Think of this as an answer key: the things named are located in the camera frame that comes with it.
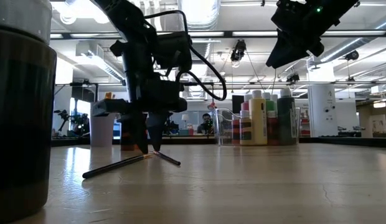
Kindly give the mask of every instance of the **paint bottle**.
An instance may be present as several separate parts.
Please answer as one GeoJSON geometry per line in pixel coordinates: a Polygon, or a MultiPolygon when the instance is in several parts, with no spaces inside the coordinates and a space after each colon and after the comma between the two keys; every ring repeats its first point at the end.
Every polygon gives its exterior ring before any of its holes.
{"type": "Polygon", "coordinates": [[[279,124],[275,111],[267,112],[268,145],[279,145],[279,124]]]}
{"type": "Polygon", "coordinates": [[[232,144],[240,145],[240,117],[232,115],[232,144]]]}
{"type": "Polygon", "coordinates": [[[240,117],[240,145],[251,146],[253,145],[253,128],[250,112],[242,110],[240,112],[240,117]]]}
{"type": "Polygon", "coordinates": [[[250,99],[250,117],[252,119],[253,143],[257,146],[268,144],[266,136],[266,100],[262,98],[261,90],[253,90],[250,99]]]}
{"type": "Polygon", "coordinates": [[[241,110],[250,110],[250,105],[249,101],[253,98],[253,95],[251,94],[246,94],[244,95],[244,103],[242,103],[242,108],[241,110]]]}
{"type": "Polygon", "coordinates": [[[263,93],[262,97],[266,100],[266,111],[274,111],[275,110],[275,103],[271,101],[271,95],[270,93],[263,93]]]}
{"type": "Polygon", "coordinates": [[[295,102],[291,97],[290,89],[281,91],[278,99],[279,143],[288,146],[297,143],[297,128],[295,121],[295,102]]]}
{"type": "Polygon", "coordinates": [[[270,100],[273,101],[273,103],[275,104],[276,115],[278,114],[278,98],[279,96],[277,94],[273,94],[270,96],[270,100]]]}

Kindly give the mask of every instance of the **wooden table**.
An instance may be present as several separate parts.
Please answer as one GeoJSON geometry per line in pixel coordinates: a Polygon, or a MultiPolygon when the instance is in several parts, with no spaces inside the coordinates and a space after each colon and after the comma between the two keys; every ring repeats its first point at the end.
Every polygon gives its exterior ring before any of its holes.
{"type": "Polygon", "coordinates": [[[386,151],[354,146],[164,146],[152,157],[83,180],[138,154],[52,149],[49,199],[17,223],[386,223],[386,151]]]}

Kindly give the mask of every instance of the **ceiling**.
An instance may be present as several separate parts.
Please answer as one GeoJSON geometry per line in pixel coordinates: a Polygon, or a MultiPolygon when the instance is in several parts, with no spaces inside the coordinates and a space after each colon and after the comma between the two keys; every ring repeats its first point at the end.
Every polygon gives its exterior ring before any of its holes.
{"type": "MultiPolygon", "coordinates": [[[[265,7],[261,7],[261,1],[242,1],[242,0],[221,0],[221,7],[217,19],[216,30],[275,30],[275,25],[270,18],[276,10],[276,1],[266,1],[265,7]]],[[[177,9],[176,0],[160,0],[161,11],[177,9]]],[[[155,9],[151,2],[150,8],[143,10],[144,13],[154,13],[155,9]]],[[[181,26],[178,23],[178,16],[164,16],[161,20],[163,31],[178,31],[181,26]]],[[[361,1],[359,7],[353,7],[346,15],[341,18],[341,23],[337,27],[332,27],[332,30],[353,30],[353,29],[375,29],[377,23],[386,21],[386,1],[361,1]]],[[[115,29],[111,23],[99,24],[94,19],[78,18],[73,24],[66,25],[60,20],[60,14],[54,10],[52,19],[52,33],[54,32],[114,32],[115,29]]],[[[84,57],[75,54],[75,46],[79,42],[90,42],[90,45],[99,45],[103,48],[105,61],[116,71],[122,73],[122,63],[117,60],[109,51],[109,47],[114,43],[114,40],[53,40],[51,46],[62,56],[68,58],[68,61],[75,66],[74,78],[89,78],[94,82],[114,82],[115,79],[92,63],[87,63],[84,57]]],[[[268,68],[265,65],[270,52],[276,44],[276,38],[247,38],[248,55],[244,56],[240,62],[240,66],[233,68],[230,63],[230,51],[237,42],[237,39],[219,38],[213,39],[216,43],[210,46],[209,61],[219,72],[224,72],[225,79],[228,82],[255,82],[258,79],[262,81],[273,81],[276,75],[276,81],[283,80],[294,70],[299,73],[301,80],[307,80],[308,72],[306,65],[307,59],[304,58],[295,63],[285,65],[278,68],[276,71],[273,68],[268,68]]],[[[325,52],[340,47],[343,42],[347,42],[347,38],[328,37],[323,38],[322,43],[325,46],[325,52]]],[[[334,75],[336,80],[345,80],[348,73],[358,75],[356,80],[386,80],[386,37],[378,38],[356,49],[360,57],[356,62],[350,62],[349,68],[346,61],[335,60],[334,75]],[[360,76],[360,72],[368,71],[367,74],[360,76]]],[[[206,80],[217,82],[214,74],[208,70],[206,80]]],[[[372,85],[352,86],[350,91],[366,91],[372,85]]],[[[233,85],[234,89],[254,89],[261,88],[260,85],[233,85]]],[[[345,89],[347,86],[337,86],[336,88],[345,89]]]]}

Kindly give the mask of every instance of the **bottle cap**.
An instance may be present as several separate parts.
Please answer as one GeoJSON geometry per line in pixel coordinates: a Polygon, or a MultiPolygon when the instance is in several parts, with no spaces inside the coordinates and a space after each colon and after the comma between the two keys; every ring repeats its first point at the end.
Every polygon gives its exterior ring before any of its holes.
{"type": "Polygon", "coordinates": [[[242,118],[250,118],[250,112],[249,111],[241,111],[240,116],[242,118]]]}
{"type": "Polygon", "coordinates": [[[261,90],[253,90],[253,98],[262,98],[262,91],[261,90]]]}
{"type": "Polygon", "coordinates": [[[276,111],[268,111],[267,116],[268,118],[276,118],[276,111]]]}
{"type": "Polygon", "coordinates": [[[284,96],[291,96],[291,93],[290,93],[290,88],[284,88],[280,91],[280,96],[281,97],[284,97],[284,96]]]}
{"type": "Polygon", "coordinates": [[[249,100],[251,100],[253,98],[253,95],[252,94],[246,94],[244,95],[244,102],[248,102],[249,100]]]}
{"type": "Polygon", "coordinates": [[[270,99],[271,99],[272,101],[277,102],[277,101],[278,101],[278,97],[279,97],[278,95],[273,94],[273,95],[270,96],[270,99]]]}
{"type": "Polygon", "coordinates": [[[263,93],[262,97],[264,97],[266,100],[270,100],[270,93],[263,93]]]}
{"type": "Polygon", "coordinates": [[[233,115],[232,115],[232,119],[233,119],[234,121],[237,121],[237,120],[240,119],[240,117],[239,117],[239,115],[233,114],[233,115]]]}

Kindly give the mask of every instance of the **person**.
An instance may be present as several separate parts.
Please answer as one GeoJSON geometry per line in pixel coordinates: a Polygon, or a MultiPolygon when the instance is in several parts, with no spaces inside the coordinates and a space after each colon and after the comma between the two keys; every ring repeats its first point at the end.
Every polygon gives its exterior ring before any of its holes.
{"type": "Polygon", "coordinates": [[[198,134],[213,134],[214,133],[214,127],[212,126],[211,122],[211,116],[207,113],[203,114],[203,123],[197,127],[197,133],[198,134]]]}

